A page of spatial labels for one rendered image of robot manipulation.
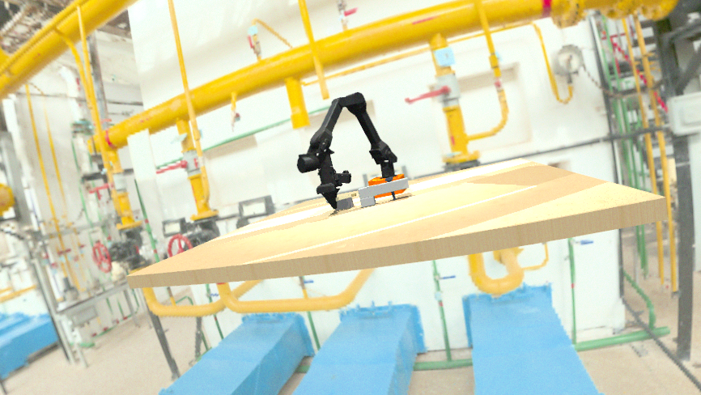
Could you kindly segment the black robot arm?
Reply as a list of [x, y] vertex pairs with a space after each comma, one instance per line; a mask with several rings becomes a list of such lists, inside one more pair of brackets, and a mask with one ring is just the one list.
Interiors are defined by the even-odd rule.
[[[297, 167], [300, 173], [311, 172], [317, 169], [332, 167], [330, 155], [334, 153], [329, 147], [333, 139], [333, 129], [342, 111], [346, 107], [350, 113], [354, 114], [362, 126], [368, 141], [371, 144], [369, 153], [380, 164], [383, 178], [395, 177], [394, 164], [397, 157], [390, 149], [389, 145], [383, 142], [367, 113], [367, 102], [363, 93], [351, 93], [345, 97], [338, 97], [332, 101], [332, 105], [323, 121], [320, 129], [312, 136], [307, 154], [299, 155]], [[317, 155], [318, 153], [318, 155]], [[388, 161], [385, 161], [388, 160]], [[332, 172], [333, 184], [350, 184], [351, 174], [348, 170], [342, 173]]]

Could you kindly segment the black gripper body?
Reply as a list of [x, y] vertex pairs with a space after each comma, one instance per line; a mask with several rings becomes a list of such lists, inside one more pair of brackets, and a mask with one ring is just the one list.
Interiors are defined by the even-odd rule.
[[317, 175], [320, 176], [321, 183], [317, 186], [317, 194], [328, 193], [334, 191], [338, 186], [342, 186], [342, 183], [333, 184], [332, 172], [334, 172], [334, 167], [322, 168], [318, 170]]

